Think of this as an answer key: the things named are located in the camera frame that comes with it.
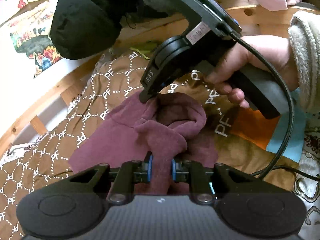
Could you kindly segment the right hand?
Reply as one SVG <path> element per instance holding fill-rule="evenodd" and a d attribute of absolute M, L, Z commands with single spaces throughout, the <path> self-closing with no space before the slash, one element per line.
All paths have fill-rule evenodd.
<path fill-rule="evenodd" d="M 287 38 L 258 35 L 243 36 L 241 39 L 257 50 L 276 68 L 290 91 L 299 87 L 297 66 Z M 220 95 L 226 95 L 231 103 L 248 108 L 249 103 L 245 99 L 244 92 L 240 88 L 232 88 L 227 82 L 235 71 L 247 64 L 267 70 L 257 57 L 237 43 L 221 57 L 217 66 L 205 77 L 205 81 L 211 83 Z"/>

